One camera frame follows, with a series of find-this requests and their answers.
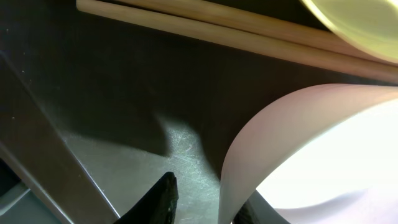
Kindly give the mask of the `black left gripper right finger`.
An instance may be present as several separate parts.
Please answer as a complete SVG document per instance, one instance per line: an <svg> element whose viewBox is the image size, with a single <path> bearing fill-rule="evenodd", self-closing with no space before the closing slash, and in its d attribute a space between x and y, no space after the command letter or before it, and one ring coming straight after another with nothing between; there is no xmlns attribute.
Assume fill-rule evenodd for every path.
<svg viewBox="0 0 398 224"><path fill-rule="evenodd" d="M247 200L233 219L233 224L260 224L254 204Z"/></svg>

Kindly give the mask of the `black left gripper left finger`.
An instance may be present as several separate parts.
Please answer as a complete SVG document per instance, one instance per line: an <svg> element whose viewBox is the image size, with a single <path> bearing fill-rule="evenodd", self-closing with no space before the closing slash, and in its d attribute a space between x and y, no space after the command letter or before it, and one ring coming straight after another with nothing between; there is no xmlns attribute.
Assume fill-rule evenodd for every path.
<svg viewBox="0 0 398 224"><path fill-rule="evenodd" d="M177 202L177 178L173 172L166 172L114 224L174 224Z"/></svg>

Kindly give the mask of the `white pink bowl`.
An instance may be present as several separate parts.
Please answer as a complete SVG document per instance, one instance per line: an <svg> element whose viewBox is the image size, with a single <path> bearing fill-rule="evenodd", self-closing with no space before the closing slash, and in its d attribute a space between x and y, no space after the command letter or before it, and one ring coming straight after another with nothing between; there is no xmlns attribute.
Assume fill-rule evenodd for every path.
<svg viewBox="0 0 398 224"><path fill-rule="evenodd" d="M397 88L325 84L256 114L230 145L218 221L257 193L272 223L397 222Z"/></svg>

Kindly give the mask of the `wooden chopstick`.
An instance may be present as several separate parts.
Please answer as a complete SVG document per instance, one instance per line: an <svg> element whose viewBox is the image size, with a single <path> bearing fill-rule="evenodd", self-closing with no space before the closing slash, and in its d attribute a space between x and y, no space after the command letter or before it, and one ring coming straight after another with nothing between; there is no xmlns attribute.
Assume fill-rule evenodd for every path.
<svg viewBox="0 0 398 224"><path fill-rule="evenodd" d="M397 67L191 19L101 1L77 1L79 11L349 75L397 83Z"/></svg>
<svg viewBox="0 0 398 224"><path fill-rule="evenodd" d="M316 49L394 65L357 49L331 32L201 0L121 0L121 2L196 21L246 31Z"/></svg>

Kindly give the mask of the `yellow plate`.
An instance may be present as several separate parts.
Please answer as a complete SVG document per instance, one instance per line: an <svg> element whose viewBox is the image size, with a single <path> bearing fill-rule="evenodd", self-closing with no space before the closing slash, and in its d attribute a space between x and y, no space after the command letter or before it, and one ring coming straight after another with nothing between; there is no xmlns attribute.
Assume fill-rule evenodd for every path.
<svg viewBox="0 0 398 224"><path fill-rule="evenodd" d="M397 63L396 0L302 0L302 4L353 47Z"/></svg>

